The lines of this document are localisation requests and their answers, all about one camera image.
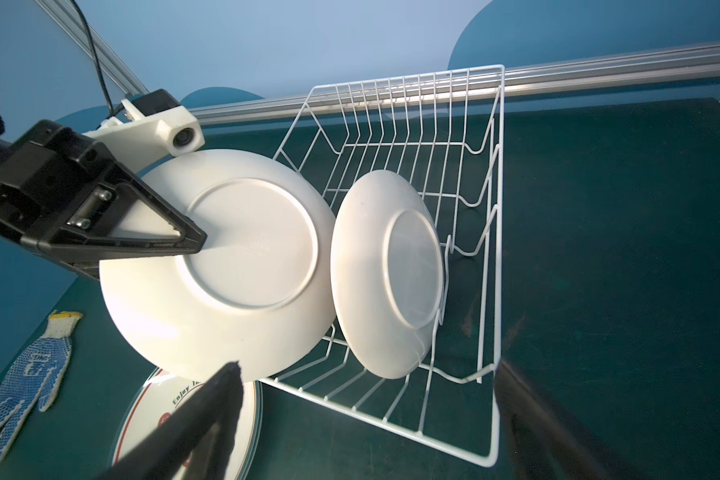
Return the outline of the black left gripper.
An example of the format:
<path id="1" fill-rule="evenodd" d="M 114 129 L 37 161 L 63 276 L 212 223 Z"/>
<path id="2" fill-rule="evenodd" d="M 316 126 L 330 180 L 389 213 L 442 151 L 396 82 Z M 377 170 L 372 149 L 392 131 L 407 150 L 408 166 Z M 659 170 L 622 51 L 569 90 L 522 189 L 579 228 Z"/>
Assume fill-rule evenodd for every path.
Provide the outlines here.
<path id="1" fill-rule="evenodd" d="M 0 238 L 80 276 L 97 260 L 75 255 L 187 255 L 207 234 L 120 167 L 102 142 L 49 120 L 0 140 Z"/>

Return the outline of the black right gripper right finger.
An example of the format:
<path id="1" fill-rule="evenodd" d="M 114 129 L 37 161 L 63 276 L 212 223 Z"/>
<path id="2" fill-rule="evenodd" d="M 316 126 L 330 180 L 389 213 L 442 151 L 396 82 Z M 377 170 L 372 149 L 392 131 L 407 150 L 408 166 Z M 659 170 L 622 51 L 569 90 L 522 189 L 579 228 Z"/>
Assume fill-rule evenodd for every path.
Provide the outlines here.
<path id="1" fill-rule="evenodd" d="M 510 439 L 517 479 L 628 479 L 630 465 L 562 405 L 503 359 L 494 393 Z"/>

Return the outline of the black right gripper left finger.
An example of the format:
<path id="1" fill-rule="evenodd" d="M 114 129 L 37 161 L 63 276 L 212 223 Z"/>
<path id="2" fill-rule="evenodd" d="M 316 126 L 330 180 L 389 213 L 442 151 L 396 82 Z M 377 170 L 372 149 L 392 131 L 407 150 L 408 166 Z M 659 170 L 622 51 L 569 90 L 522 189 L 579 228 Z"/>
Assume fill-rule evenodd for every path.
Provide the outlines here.
<path id="1" fill-rule="evenodd" d="M 242 405 L 241 369 L 228 362 L 172 417 L 98 477 L 171 479 L 189 461 L 186 479 L 223 479 Z"/>

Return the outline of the white round plate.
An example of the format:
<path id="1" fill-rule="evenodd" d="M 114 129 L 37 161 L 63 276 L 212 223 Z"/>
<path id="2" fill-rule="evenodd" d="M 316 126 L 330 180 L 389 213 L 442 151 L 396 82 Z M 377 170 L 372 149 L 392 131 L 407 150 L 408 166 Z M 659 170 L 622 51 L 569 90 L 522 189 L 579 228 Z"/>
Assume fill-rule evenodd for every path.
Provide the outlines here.
<path id="1" fill-rule="evenodd" d="M 330 274 L 338 323 L 361 365 L 384 379 L 416 369 L 433 343 L 445 272 L 434 220 L 402 176 L 372 171 L 350 188 Z"/>
<path id="2" fill-rule="evenodd" d="M 335 217 L 319 192 L 276 160 L 229 149 L 176 157 L 144 180 L 207 238 L 195 254 L 100 264 L 127 343 L 200 382 L 231 361 L 244 381 L 259 380 L 309 353 L 335 317 Z"/>
<path id="3" fill-rule="evenodd" d="M 234 363 L 208 382 L 162 368 L 134 400 L 113 451 L 109 479 L 243 479 L 256 451 L 261 383 L 241 383 Z"/>

